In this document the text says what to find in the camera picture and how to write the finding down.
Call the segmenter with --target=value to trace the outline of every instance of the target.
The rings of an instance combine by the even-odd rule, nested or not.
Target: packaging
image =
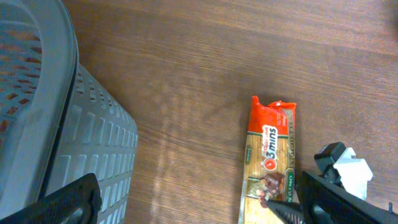
[[[293,201],[295,103],[262,106],[252,97],[238,223],[282,223],[269,199]]]

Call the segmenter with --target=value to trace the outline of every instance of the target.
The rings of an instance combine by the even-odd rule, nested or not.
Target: wooden floor
[[[398,212],[398,5],[65,0],[80,62],[132,114],[126,223],[236,223],[251,96],[298,103],[297,172],[343,141]]]

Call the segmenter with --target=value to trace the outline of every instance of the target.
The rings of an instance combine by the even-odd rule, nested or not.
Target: gray plastic basket
[[[0,218],[92,172],[103,199],[98,223],[121,222],[134,120],[78,65],[59,0],[0,0],[0,12]]]

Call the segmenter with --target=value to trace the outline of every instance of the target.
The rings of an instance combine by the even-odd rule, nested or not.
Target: plastic wrapper
[[[262,106],[252,97],[238,223],[281,223],[269,199],[293,202],[295,103]]]

